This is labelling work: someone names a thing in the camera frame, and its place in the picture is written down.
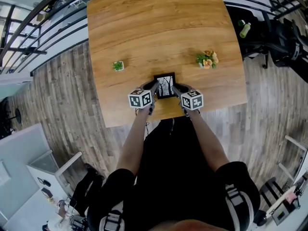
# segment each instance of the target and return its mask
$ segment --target photo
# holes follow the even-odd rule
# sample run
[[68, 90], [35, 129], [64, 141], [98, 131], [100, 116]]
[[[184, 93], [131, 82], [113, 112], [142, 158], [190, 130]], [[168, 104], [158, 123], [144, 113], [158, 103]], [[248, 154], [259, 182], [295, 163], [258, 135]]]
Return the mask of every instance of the photo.
[[154, 76], [154, 78], [159, 81], [159, 89], [157, 93], [158, 99], [175, 96], [171, 88], [173, 86], [173, 83], [175, 83], [174, 73]]

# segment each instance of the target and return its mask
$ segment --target flower arrangement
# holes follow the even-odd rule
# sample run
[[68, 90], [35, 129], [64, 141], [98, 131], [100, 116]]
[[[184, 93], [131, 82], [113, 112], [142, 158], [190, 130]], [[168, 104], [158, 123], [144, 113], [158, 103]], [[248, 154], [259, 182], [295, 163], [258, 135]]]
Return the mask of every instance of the flower arrangement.
[[210, 67], [216, 68], [219, 60], [216, 52], [204, 51], [203, 54], [197, 54], [196, 62], [201, 68], [209, 69]]
[[115, 70], [115, 71], [121, 71], [124, 69], [124, 63], [122, 61], [118, 61], [118, 62], [115, 62], [113, 65], [112, 65], [112, 68]]

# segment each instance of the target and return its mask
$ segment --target floor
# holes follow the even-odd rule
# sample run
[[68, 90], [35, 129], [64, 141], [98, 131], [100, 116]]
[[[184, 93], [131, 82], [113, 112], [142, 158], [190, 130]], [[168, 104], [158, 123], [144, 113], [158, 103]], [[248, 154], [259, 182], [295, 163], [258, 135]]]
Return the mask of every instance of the floor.
[[[288, 178], [277, 166], [283, 162], [295, 173], [301, 151], [284, 139], [301, 141], [308, 135], [308, 84], [291, 69], [277, 68], [264, 57], [244, 62], [248, 103], [202, 113], [220, 139], [231, 161], [244, 161], [258, 187], [271, 177], [282, 185]], [[34, 72], [34, 81], [9, 98], [18, 107], [22, 124], [17, 130], [41, 122], [59, 165], [76, 152], [83, 162], [108, 176], [115, 169], [120, 148], [130, 126], [106, 128], [100, 111], [89, 56], [83, 43], [61, 54]], [[149, 125], [149, 132], [158, 123]], [[75, 186], [81, 179], [77, 164], [66, 179]]]

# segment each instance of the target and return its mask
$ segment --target person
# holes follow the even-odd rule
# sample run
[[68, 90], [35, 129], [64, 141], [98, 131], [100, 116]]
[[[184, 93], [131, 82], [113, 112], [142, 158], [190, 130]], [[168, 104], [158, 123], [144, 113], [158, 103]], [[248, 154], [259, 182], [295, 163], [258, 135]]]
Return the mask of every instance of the person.
[[149, 109], [138, 110], [89, 206], [91, 231], [246, 230], [260, 206], [246, 164], [229, 162], [197, 110], [162, 120], [144, 140]]
[[72, 217], [80, 222], [83, 221], [89, 204], [95, 200], [104, 180], [104, 177], [90, 164], [85, 164], [85, 168], [88, 172], [77, 184], [67, 211], [65, 201], [61, 200], [58, 213], [54, 213], [47, 224], [42, 226], [43, 231], [70, 231], [72, 230]]

